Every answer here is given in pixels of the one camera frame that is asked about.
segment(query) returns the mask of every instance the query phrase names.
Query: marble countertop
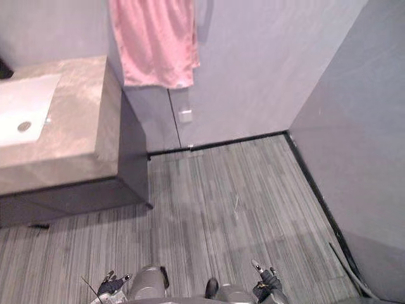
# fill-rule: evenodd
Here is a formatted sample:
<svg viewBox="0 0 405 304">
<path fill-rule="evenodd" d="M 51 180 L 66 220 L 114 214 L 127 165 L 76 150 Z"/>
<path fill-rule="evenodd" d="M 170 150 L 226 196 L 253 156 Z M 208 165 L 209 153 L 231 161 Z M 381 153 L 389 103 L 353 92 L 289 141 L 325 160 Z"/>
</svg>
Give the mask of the marble countertop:
<svg viewBox="0 0 405 304">
<path fill-rule="evenodd" d="M 12 79 L 62 74 L 36 142 L 0 148 L 0 195 L 114 176 L 121 87 L 107 57 L 16 69 Z"/>
</svg>

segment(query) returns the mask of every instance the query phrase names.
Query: floor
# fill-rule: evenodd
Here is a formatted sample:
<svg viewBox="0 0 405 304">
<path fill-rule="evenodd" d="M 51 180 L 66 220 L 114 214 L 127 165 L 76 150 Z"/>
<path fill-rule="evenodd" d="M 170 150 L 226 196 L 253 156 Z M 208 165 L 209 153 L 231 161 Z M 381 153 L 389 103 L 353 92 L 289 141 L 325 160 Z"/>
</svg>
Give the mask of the floor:
<svg viewBox="0 0 405 304">
<path fill-rule="evenodd" d="M 284 136 L 154 156 L 150 200 L 0 230 L 0 303 L 90 303 L 107 271 L 168 269 L 172 296 L 204 293 L 211 277 L 247 290 L 255 258 L 278 271 L 291 303 L 357 296 L 328 242 L 337 240 Z"/>
</svg>

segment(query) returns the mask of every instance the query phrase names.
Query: black cable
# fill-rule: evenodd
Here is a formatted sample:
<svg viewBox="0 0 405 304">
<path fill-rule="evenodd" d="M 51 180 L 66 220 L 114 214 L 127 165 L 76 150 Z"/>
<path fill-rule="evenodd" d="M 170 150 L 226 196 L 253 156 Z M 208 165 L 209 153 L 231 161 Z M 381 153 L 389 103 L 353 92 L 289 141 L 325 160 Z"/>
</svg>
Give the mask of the black cable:
<svg viewBox="0 0 405 304">
<path fill-rule="evenodd" d="M 173 110 L 173 103 L 171 103 L 171 96 L 170 96 L 170 91 L 169 91 L 169 89 L 167 89 L 167 95 L 169 96 L 171 114 L 173 114 L 173 120 L 175 121 L 176 132 L 177 132 L 177 138 L 178 138 L 178 144 L 180 145 L 180 148 L 181 148 L 181 147 L 182 147 L 182 142 L 180 141 L 180 135 L 178 134 L 178 127 L 177 127 L 177 122 L 176 122 L 176 116 L 175 116 L 175 111 Z"/>
<path fill-rule="evenodd" d="M 100 303 L 103 304 L 103 301 L 101 301 L 99 295 L 94 291 L 93 287 L 91 287 L 91 285 L 84 279 L 84 277 L 82 277 L 82 276 L 80 276 L 80 277 L 88 285 L 88 287 L 90 287 L 91 291 L 99 298 Z"/>
</svg>

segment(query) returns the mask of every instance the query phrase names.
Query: wall outlet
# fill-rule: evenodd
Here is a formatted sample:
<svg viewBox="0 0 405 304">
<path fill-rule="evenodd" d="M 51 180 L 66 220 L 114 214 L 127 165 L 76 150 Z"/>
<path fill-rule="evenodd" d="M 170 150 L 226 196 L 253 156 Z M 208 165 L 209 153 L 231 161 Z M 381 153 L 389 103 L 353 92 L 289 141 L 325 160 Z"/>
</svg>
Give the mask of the wall outlet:
<svg viewBox="0 0 405 304">
<path fill-rule="evenodd" d="M 178 113 L 178 120 L 185 124 L 192 121 L 192 110 L 184 110 Z"/>
</svg>

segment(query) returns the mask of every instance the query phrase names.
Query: drain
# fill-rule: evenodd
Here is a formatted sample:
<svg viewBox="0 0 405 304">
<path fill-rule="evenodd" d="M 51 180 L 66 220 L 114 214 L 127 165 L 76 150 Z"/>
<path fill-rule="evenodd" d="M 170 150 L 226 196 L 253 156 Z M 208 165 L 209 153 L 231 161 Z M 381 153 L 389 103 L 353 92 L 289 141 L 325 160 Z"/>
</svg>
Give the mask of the drain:
<svg viewBox="0 0 405 304">
<path fill-rule="evenodd" d="M 31 122 L 22 122 L 18 125 L 17 129 L 20 132 L 25 132 L 31 127 Z"/>
</svg>

